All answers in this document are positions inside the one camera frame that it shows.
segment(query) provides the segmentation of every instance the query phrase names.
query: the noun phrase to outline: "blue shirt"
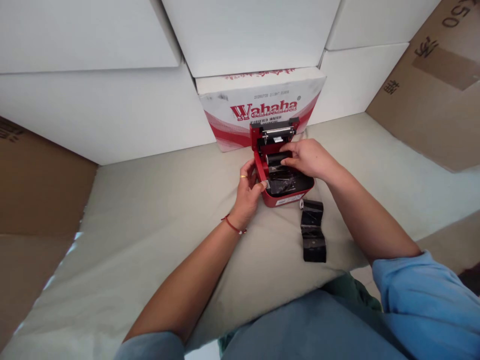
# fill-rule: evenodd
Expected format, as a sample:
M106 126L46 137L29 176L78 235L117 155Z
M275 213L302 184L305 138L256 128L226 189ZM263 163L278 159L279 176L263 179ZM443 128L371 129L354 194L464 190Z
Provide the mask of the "blue shirt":
M384 313L315 290L243 326L223 360L480 359L480 301L428 251L376 260ZM184 358L171 332L123 343L115 360Z

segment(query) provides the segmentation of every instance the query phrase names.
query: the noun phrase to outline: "rolled-up sleeve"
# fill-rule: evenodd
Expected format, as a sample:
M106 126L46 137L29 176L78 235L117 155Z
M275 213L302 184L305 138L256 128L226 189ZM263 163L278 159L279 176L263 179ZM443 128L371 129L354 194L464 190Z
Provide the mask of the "rolled-up sleeve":
M376 260L372 270L386 322L416 358L480 357L479 298L428 251Z
M184 345L177 335L154 332L125 341L113 360L181 360L184 353Z

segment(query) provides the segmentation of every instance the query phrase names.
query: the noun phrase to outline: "white cardboard box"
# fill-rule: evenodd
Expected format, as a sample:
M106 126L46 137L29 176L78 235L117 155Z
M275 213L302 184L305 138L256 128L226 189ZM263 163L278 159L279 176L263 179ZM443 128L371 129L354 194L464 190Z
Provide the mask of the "white cardboard box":
M325 83L317 67L201 77L196 87L206 118L222 151L250 146L250 123L300 118L307 126Z
M309 125L364 112L408 43L328 51L320 70L328 81L313 109Z
M100 165L215 142L184 62L0 75L0 116Z
M409 42L440 0L341 0L325 48Z
M1 1L0 73L178 67L157 0Z
M163 0L194 78L320 62L340 0Z

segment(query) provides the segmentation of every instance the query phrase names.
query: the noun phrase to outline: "hand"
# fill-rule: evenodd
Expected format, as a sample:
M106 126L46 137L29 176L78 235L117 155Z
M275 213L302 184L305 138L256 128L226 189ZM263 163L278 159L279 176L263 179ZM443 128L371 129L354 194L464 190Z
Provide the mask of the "hand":
M257 175L254 173L254 169L254 159L247 161L240 169L240 175L246 177L240 178L235 205L228 216L230 223L239 230L245 229L254 217L260 193L267 187L266 181L255 184Z
M295 168L313 178L327 181L330 175L342 169L333 156L314 139L289 142L280 151L291 151L293 154L293 157L283 159L282 165Z

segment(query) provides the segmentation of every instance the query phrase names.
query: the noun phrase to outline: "wall of boxes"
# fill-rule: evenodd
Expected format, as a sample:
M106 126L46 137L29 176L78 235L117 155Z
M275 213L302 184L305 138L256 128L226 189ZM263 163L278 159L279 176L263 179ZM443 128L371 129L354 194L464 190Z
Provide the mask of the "wall of boxes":
M215 141L193 78L319 67L309 124L360 113L439 2L4 1L0 116L107 165Z

